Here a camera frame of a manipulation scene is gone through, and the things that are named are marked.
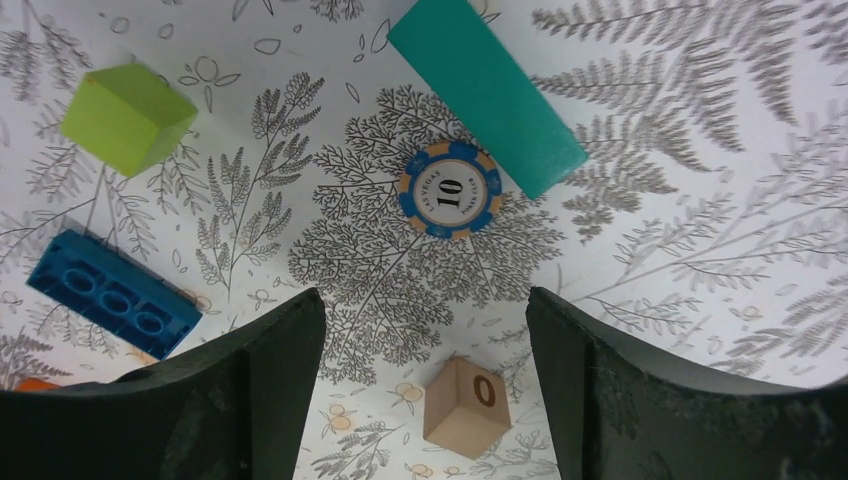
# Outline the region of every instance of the white surface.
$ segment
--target white surface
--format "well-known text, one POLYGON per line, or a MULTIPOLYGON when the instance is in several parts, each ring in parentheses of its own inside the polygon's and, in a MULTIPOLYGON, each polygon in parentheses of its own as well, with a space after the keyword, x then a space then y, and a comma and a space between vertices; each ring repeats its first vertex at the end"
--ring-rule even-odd
MULTIPOLYGON (((418 236, 393 203, 391 181, 407 151, 461 133, 435 98, 417 97, 426 86, 386 44, 386 20, 411 3, 367 2, 356 18, 331 22, 310 9, 324 11, 329 0, 267 0, 273 16, 265 0, 89 0, 73 8, 3 0, 2 46, 12 50, 0 59, 28 49, 40 69, 25 101, 16 100, 29 78, 19 60, 0 77, 2 386, 30 375, 110 380, 142 362, 24 285, 50 238, 74 223, 202 297, 206 315, 180 351, 305 285, 321 288, 331 306, 329 353, 301 478, 315 478, 319 459, 372 422, 381 422, 380 435, 347 450, 356 459, 325 478, 358 478, 368 465, 376 478, 555 478, 523 319, 531 284, 702 364, 804 387, 846 373, 845 12, 815 1, 475 0, 588 142, 592 160, 539 204, 507 193, 492 225, 446 244, 418 236), (558 8, 580 23, 573 35, 568 26, 551 34, 565 20, 558 8), (135 55, 201 109, 197 133, 164 171, 125 183, 56 134, 71 92, 45 44, 61 29, 79 39, 74 48, 93 67, 135 55), (24 48, 16 32, 28 32, 33 45, 24 48), (199 224, 215 236, 208 230, 223 212, 207 160, 220 182, 221 155, 232 162, 243 147, 253 178, 269 149, 251 124, 257 96, 279 88, 285 103, 301 72, 324 79, 310 105, 294 108, 294 116, 321 108, 298 130, 301 140, 309 136, 303 157, 312 157, 287 175, 301 176, 269 189, 258 182, 234 208, 244 218, 238 238, 238 222, 223 217, 222 243, 199 238, 199 224), (545 79, 562 72, 571 75, 545 79), (341 160, 359 163, 344 170, 341 160), (270 215, 257 216, 266 227, 243 235, 269 192, 270 215), (339 209, 340 198, 356 208, 339 209), (270 238, 275 226, 284 228, 270 238), (221 275, 204 275, 198 250, 215 260, 212 246, 220 254, 223 243, 246 253, 224 261, 232 268, 221 275), (23 352, 14 346, 23 336, 53 348, 23 352), (22 364, 25 354, 38 362, 22 364), (477 462, 421 440, 420 390, 452 354, 499 371, 511 388, 515 428, 477 462)), ((65 68, 72 56, 60 48, 71 86, 84 70, 65 68)), ((221 188, 228 197, 231 185, 221 188)))

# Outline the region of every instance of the orange object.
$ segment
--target orange object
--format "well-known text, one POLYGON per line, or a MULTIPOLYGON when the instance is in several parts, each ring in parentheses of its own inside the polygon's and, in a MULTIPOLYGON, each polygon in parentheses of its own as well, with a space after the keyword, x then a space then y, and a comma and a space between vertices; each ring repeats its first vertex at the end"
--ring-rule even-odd
POLYGON ((15 391, 38 392, 41 390, 53 390, 54 388, 59 388, 59 385, 50 382, 45 382, 44 380, 39 380, 37 378, 27 378, 18 385, 18 388, 16 388, 15 391))

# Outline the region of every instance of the blue lego brick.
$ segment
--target blue lego brick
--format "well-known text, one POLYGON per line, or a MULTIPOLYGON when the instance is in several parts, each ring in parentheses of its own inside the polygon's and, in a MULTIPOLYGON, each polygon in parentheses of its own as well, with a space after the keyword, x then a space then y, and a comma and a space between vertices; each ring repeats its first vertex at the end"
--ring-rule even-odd
POLYGON ((27 284, 160 360, 202 315, 137 266, 73 230, 53 239, 27 284))

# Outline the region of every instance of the green block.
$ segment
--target green block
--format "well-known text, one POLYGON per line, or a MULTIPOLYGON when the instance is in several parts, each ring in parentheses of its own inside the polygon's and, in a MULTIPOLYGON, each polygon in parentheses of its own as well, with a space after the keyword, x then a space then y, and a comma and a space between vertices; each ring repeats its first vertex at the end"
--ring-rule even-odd
POLYGON ((62 134, 132 177, 177 147, 197 108, 143 65, 89 72, 62 122, 62 134))
POLYGON ((587 160, 466 0, 419 0, 389 41, 528 197, 543 194, 587 160))

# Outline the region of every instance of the casino chip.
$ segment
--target casino chip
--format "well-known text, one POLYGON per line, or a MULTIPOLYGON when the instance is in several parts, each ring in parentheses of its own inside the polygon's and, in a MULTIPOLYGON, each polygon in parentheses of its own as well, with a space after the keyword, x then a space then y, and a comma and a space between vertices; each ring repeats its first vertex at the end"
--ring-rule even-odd
POLYGON ((480 230, 501 206, 495 162, 461 142, 437 143, 415 154, 398 190, 412 225, 439 238, 462 238, 480 230))

